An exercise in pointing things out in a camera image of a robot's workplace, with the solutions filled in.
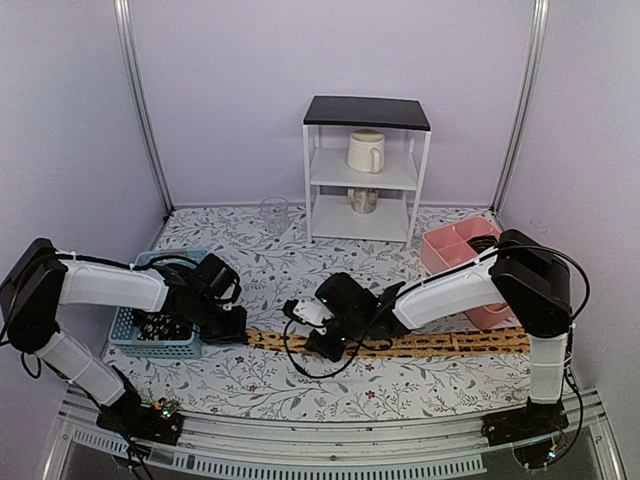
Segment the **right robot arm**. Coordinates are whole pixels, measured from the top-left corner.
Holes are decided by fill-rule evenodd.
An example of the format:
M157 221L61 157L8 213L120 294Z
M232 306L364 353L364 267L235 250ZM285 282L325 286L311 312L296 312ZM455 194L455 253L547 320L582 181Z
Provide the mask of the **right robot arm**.
M399 282L379 296L347 273L336 273L311 302L288 300L289 323L311 327L307 350L337 362L347 344L405 336L443 317L504 304L530 342L531 384L517 427L537 436L552 424L561 401L566 351L579 310L571 305L571 273L580 265L511 229L474 258L408 286Z

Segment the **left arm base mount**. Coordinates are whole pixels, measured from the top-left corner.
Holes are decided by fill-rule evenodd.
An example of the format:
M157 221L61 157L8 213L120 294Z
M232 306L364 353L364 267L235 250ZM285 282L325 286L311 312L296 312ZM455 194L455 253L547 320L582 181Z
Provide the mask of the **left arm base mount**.
M140 400L120 398L111 406L100 406L96 425L115 432L125 440L147 440L176 446L182 433L184 417L172 413L169 417Z

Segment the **yellow beetle-print tie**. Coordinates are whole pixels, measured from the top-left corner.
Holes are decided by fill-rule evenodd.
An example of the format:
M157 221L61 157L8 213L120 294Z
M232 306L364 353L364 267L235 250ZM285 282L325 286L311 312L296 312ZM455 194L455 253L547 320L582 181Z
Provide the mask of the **yellow beetle-print tie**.
M248 330L248 345L255 349L286 352L287 344L295 354L319 357L306 348L307 337L289 334L287 341L281 333ZM429 358L450 356L528 354L530 342L521 327L507 327L481 331L411 334L386 343L368 341L357 353L358 358Z

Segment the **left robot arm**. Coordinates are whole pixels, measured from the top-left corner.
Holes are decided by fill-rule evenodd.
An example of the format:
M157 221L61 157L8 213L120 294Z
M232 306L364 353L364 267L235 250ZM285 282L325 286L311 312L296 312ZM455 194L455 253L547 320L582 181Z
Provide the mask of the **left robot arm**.
M56 249L35 239L1 283L1 342L33 355L83 389L128 434L148 426L147 407L126 377L65 333L61 305L123 307L196 329L209 344L244 343L238 274L214 254L160 254L143 264Z

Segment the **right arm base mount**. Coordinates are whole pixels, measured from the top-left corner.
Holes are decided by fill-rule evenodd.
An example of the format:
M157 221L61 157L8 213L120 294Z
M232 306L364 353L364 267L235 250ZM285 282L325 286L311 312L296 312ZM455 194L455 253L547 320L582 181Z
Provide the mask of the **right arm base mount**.
M553 404L539 404L528 399L524 407L483 416L481 434L490 446L497 446L559 433L568 426L561 400Z

